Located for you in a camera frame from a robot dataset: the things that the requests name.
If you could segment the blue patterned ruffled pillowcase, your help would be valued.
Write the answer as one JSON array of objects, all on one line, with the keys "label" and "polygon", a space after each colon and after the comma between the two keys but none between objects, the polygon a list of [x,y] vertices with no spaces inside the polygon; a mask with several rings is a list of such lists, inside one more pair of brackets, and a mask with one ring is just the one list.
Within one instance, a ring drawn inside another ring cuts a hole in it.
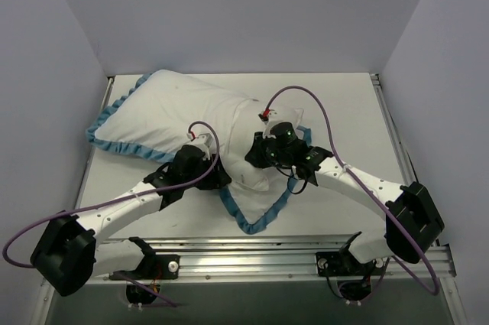
[{"label": "blue patterned ruffled pillowcase", "polygon": [[[243,93],[238,90],[235,82],[226,80],[217,74],[189,76],[193,76],[222,88]],[[173,160],[173,156],[174,154],[170,156],[169,161]],[[234,183],[232,180],[229,185],[219,190],[220,199],[228,213],[235,218],[238,227],[243,232],[251,235],[264,231],[267,225],[277,218],[279,212],[287,204],[290,197],[290,188],[295,185],[294,182],[287,181],[285,178],[280,177],[278,172],[272,168],[263,171],[269,180],[269,189],[267,191],[258,192]]]}]

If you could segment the white pillow insert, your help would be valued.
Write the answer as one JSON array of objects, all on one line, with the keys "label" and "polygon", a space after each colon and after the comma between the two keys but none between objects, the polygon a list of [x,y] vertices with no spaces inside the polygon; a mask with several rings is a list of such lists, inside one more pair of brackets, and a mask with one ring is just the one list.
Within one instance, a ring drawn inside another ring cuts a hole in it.
[{"label": "white pillow insert", "polygon": [[104,108],[86,130],[88,141],[104,151],[166,162],[211,125],[225,172],[232,182],[264,192],[267,175],[245,160],[255,133],[266,126],[259,115],[266,103],[235,90],[169,70],[142,76],[127,95]]}]

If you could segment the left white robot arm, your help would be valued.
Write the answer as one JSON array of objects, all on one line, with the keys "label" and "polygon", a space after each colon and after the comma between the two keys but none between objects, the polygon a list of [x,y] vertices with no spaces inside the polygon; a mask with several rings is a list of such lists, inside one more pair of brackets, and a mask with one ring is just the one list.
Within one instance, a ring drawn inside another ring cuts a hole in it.
[{"label": "left white robot arm", "polygon": [[116,203],[50,219],[30,262],[62,296],[75,293],[90,278],[100,275],[162,277],[168,266],[142,238],[132,236],[112,243],[108,238],[167,208],[188,189],[220,190],[231,180],[219,156],[207,157],[200,148],[185,145],[172,161],[147,175]]}]

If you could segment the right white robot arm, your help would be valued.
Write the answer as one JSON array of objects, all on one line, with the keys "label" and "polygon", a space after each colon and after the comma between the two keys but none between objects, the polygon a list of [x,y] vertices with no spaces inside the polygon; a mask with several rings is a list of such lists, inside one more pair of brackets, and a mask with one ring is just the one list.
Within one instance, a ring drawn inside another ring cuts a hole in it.
[{"label": "right white robot arm", "polygon": [[445,228],[425,186],[405,186],[341,164],[332,152],[300,139],[289,122],[275,125],[268,137],[256,133],[245,159],[257,168],[288,169],[293,178],[340,193],[383,218],[383,229],[354,234],[340,253],[347,273],[390,256],[416,264]]}]

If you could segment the aluminium front rail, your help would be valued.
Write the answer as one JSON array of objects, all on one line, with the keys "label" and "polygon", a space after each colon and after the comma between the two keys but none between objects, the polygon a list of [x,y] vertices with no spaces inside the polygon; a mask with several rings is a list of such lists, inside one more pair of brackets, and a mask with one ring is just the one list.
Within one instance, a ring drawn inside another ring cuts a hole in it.
[{"label": "aluminium front rail", "polygon": [[[212,282],[318,281],[317,252],[333,252],[346,235],[270,236],[202,239],[143,239],[158,255],[180,257],[177,284]],[[95,276],[135,268],[140,249],[109,239],[96,249]],[[432,246],[426,253],[439,278],[456,276],[450,248]]]}]

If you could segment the aluminium rail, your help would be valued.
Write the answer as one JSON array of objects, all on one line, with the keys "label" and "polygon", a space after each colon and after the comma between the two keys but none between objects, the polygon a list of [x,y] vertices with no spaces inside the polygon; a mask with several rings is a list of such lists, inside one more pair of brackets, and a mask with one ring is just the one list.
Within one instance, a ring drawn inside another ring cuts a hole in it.
[{"label": "aluminium rail", "polygon": [[376,93],[377,101],[381,108],[382,116],[384,117],[384,122],[387,126],[387,133],[393,145],[394,154],[396,156],[403,181],[407,184],[418,182],[419,179],[413,167],[413,163],[408,153],[408,150],[406,149],[402,141],[397,126],[395,125],[392,115],[390,114],[390,111],[387,107],[387,103],[381,86],[380,75],[378,73],[371,73],[370,78],[374,87],[374,91]]},{"label": "aluminium rail", "polygon": [[[317,252],[333,252],[346,235],[270,236],[202,239],[143,239],[158,255],[180,257],[177,284],[212,282],[318,281]],[[95,276],[135,268],[140,249],[109,239],[96,249]],[[456,276],[450,248],[432,246],[426,253],[439,278]]]},{"label": "aluminium rail", "polygon": [[97,115],[96,115],[94,122],[96,122],[98,120],[100,114],[105,109],[105,107],[108,105],[108,100],[109,100],[110,95],[112,93],[112,88],[113,88],[113,85],[115,82],[115,76],[109,76],[107,78],[107,80],[108,80],[107,87],[105,88],[105,93],[104,93],[104,96],[102,97],[102,104],[100,105],[100,108],[97,112]]}]

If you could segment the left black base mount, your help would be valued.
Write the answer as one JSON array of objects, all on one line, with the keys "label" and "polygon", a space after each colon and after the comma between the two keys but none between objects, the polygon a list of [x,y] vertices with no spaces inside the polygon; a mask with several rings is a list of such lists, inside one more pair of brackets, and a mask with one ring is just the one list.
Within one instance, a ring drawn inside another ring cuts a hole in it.
[{"label": "left black base mount", "polygon": [[179,277],[180,256],[152,254],[144,256],[136,269],[140,279],[175,280]]}]

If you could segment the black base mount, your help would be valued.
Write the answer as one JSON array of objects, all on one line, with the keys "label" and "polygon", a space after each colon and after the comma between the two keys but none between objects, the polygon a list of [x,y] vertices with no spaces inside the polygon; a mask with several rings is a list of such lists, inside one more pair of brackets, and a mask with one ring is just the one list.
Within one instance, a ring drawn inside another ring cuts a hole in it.
[{"label": "black base mount", "polygon": [[179,277],[180,256],[152,254],[144,256],[136,269],[140,279],[175,280]]},{"label": "black base mount", "polygon": [[361,264],[348,252],[317,252],[316,270],[320,277],[354,276],[361,273]]}]

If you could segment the left side aluminium rail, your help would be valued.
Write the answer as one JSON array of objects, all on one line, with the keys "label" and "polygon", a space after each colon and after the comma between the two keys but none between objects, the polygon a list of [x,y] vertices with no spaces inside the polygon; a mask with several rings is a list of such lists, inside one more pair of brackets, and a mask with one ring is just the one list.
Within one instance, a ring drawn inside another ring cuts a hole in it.
[{"label": "left side aluminium rail", "polygon": [[107,87],[105,88],[105,93],[104,93],[104,96],[102,97],[102,104],[100,105],[100,108],[97,112],[97,115],[96,115],[94,122],[96,122],[98,120],[100,114],[105,109],[105,107],[108,105],[108,100],[109,100],[110,95],[112,93],[112,88],[113,88],[113,85],[115,82],[115,76],[109,76],[107,78],[107,80],[108,80]]}]

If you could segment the right side aluminium rail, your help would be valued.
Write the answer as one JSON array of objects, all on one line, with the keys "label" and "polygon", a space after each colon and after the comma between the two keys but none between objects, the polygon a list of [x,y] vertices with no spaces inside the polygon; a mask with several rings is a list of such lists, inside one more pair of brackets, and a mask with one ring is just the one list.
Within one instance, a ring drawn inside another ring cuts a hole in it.
[{"label": "right side aluminium rail", "polygon": [[374,91],[376,93],[377,101],[381,108],[382,116],[384,117],[384,122],[387,126],[387,133],[393,145],[394,154],[396,156],[403,181],[407,184],[418,182],[419,179],[413,167],[413,163],[408,153],[408,150],[406,149],[402,141],[397,126],[395,125],[392,115],[390,114],[390,111],[387,107],[387,103],[381,86],[380,75],[378,73],[371,73],[370,78],[374,87]]}]

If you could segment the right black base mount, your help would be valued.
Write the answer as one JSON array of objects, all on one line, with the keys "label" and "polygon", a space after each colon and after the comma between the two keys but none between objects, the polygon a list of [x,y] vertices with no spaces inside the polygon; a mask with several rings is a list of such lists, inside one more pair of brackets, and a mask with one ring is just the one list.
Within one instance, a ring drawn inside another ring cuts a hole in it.
[{"label": "right black base mount", "polygon": [[316,270],[320,277],[354,276],[361,273],[361,264],[348,252],[317,252]]}]

